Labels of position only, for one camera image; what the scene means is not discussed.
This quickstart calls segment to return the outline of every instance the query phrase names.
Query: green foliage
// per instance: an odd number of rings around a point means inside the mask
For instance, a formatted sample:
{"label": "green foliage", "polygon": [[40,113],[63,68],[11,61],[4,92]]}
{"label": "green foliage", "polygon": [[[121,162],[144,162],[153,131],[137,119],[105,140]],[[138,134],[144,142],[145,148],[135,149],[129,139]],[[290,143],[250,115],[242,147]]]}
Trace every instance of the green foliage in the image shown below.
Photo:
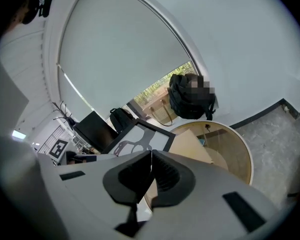
{"label": "green foliage", "polygon": [[134,100],[139,104],[140,107],[144,108],[149,102],[151,102],[155,97],[162,94],[166,88],[169,87],[169,81],[173,74],[185,75],[185,74],[197,74],[194,70],[192,63],[188,61],[187,63],[177,67],[175,70],[171,71],[169,74],[165,75],[147,89],[140,92]]}

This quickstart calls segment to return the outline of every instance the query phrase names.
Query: ceiling light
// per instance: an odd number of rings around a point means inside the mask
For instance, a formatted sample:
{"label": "ceiling light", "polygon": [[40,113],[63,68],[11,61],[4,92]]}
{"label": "ceiling light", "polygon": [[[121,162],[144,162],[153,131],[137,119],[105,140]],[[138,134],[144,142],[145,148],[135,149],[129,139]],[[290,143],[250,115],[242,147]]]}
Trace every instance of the ceiling light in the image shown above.
{"label": "ceiling light", "polygon": [[12,133],[12,136],[23,140],[27,135],[25,135],[21,132],[18,132],[17,130],[14,130],[13,133]]}

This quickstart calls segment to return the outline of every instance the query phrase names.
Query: white blind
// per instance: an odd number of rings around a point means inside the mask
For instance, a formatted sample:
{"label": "white blind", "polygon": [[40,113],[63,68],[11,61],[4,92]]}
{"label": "white blind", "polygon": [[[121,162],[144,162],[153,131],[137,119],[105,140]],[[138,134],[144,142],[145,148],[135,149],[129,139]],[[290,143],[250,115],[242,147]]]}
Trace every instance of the white blind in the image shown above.
{"label": "white blind", "polygon": [[59,71],[59,88],[61,99],[79,122],[92,112],[70,85],[61,70]]}
{"label": "white blind", "polygon": [[59,63],[88,103],[108,118],[112,108],[189,60],[168,27],[138,0],[79,0]]}

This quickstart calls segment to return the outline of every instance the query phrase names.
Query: table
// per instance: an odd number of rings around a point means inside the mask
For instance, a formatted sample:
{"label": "table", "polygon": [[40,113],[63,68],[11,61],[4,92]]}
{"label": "table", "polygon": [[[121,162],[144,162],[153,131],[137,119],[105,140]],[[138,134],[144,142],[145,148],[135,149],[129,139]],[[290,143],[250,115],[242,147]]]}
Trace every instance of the table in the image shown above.
{"label": "table", "polygon": [[221,157],[223,166],[247,184],[252,183],[254,164],[248,145],[234,129],[214,121],[196,121],[183,124],[171,132],[179,135],[191,130],[198,139],[204,141],[204,147],[212,160]]}

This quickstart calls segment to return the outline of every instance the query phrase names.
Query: beige handbag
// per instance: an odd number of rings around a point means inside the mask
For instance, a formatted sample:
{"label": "beige handbag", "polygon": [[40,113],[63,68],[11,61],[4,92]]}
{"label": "beige handbag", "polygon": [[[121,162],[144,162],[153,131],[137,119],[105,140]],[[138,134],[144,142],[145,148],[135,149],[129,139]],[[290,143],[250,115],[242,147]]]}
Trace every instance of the beige handbag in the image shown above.
{"label": "beige handbag", "polygon": [[170,106],[168,91],[158,96],[143,109],[143,112],[157,120],[163,126],[171,126],[177,118],[176,113]]}

